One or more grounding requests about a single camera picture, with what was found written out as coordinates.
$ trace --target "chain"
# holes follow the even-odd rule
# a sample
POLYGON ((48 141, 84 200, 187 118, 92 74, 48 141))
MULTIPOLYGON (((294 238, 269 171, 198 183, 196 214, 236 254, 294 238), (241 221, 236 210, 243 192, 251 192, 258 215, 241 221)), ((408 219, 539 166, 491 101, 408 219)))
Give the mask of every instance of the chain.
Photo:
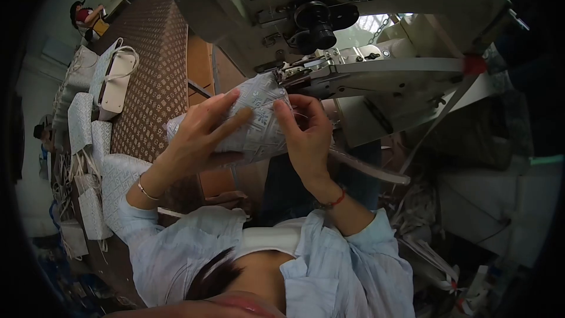
POLYGON ((383 29, 386 27, 386 25, 388 25, 389 21, 390 21, 390 16, 387 15, 386 18, 383 20, 383 23, 377 28, 375 34, 373 34, 373 38, 371 38, 369 42, 367 42, 368 45, 373 44, 373 42, 377 39, 378 35, 380 35, 383 29))

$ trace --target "red string bracelet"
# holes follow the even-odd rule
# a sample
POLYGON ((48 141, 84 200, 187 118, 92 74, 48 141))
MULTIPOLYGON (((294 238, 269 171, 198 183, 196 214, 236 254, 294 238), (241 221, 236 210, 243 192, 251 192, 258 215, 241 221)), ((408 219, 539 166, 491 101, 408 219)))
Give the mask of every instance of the red string bracelet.
POLYGON ((336 206, 337 204, 341 203, 341 201, 345 199, 345 189, 341 190, 341 196, 339 199, 337 199, 335 202, 333 203, 329 203, 329 205, 331 205, 332 207, 336 206))

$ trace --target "woman's left hand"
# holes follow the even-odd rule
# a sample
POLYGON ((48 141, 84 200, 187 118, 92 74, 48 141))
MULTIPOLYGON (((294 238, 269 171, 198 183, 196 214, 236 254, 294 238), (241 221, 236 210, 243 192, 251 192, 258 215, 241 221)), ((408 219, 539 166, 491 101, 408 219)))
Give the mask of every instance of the woman's left hand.
POLYGON ((171 143, 154 163, 169 181, 243 158, 239 152, 214 152, 220 141, 245 124, 253 114, 249 107, 243 108, 216 127, 239 95, 239 89, 235 88, 227 95, 216 95, 189 107, 171 143))

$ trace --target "red shirt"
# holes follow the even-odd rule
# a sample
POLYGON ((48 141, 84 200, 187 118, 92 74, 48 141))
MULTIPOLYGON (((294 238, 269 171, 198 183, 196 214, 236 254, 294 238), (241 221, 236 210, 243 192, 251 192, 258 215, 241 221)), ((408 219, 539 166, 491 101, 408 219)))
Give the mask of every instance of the red shirt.
POLYGON ((75 20, 86 23, 88 15, 88 9, 81 9, 76 13, 75 20))

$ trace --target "silver bangle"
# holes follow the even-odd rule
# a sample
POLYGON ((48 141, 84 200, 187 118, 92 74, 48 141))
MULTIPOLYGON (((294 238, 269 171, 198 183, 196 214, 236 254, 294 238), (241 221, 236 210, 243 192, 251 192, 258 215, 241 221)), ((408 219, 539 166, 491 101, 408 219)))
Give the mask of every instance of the silver bangle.
POLYGON ((144 175, 144 173, 139 175, 139 178, 137 179, 137 186, 139 187, 139 190, 141 190, 141 192, 147 196, 149 199, 151 199, 152 201, 159 201, 159 199, 157 198, 153 198, 151 195, 147 194, 147 192, 145 192, 145 189, 143 189, 143 187, 141 186, 141 176, 144 175))

